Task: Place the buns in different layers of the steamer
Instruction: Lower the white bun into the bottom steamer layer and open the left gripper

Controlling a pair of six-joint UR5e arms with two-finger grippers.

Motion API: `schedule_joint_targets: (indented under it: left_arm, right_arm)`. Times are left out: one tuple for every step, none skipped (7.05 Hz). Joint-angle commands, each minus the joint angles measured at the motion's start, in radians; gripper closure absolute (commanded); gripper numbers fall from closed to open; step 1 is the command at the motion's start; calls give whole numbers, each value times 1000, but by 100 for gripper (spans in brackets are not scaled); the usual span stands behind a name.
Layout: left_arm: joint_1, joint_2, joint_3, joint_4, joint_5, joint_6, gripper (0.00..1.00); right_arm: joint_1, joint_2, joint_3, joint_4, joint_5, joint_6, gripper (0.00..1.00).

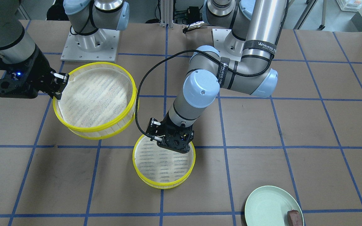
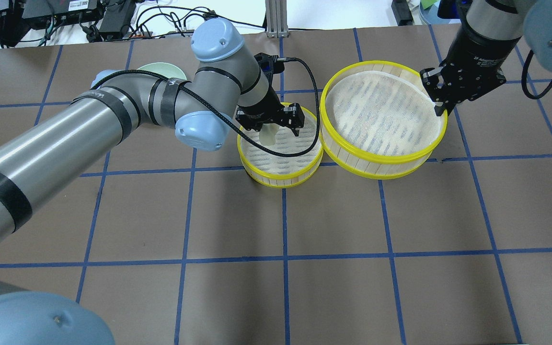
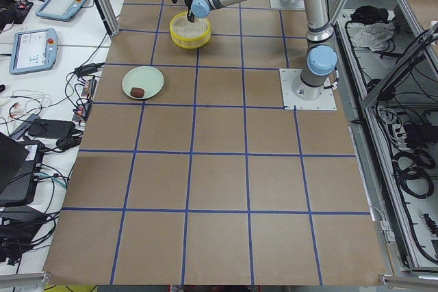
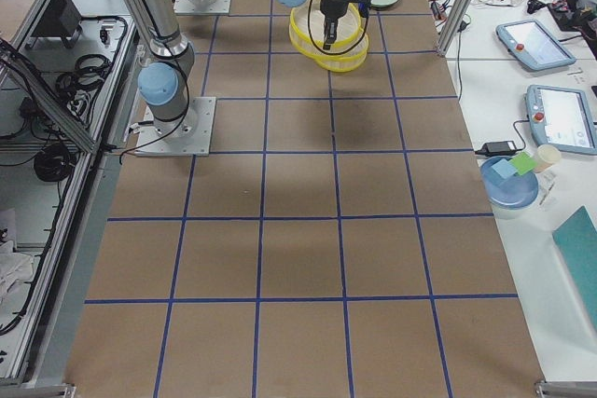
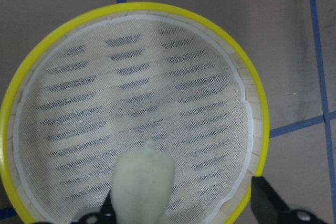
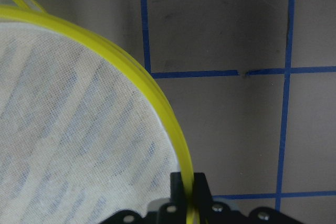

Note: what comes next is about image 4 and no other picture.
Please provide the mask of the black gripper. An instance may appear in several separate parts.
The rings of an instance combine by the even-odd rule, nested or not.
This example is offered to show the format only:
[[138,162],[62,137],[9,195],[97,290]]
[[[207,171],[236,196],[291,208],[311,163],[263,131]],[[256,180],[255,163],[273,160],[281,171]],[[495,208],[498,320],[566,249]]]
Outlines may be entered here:
[[338,19],[346,14],[350,0],[321,0],[320,10],[325,17],[323,50],[331,50],[337,40]]

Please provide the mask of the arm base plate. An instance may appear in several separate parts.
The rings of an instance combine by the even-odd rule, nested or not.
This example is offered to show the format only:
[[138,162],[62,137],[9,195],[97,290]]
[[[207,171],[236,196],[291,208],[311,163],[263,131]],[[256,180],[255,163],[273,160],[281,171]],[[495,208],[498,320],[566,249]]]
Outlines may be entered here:
[[147,106],[144,120],[152,124],[138,133],[134,154],[148,157],[208,156],[210,154],[216,97],[193,97],[180,126],[155,121]]
[[174,0],[178,16],[228,15],[231,0]]

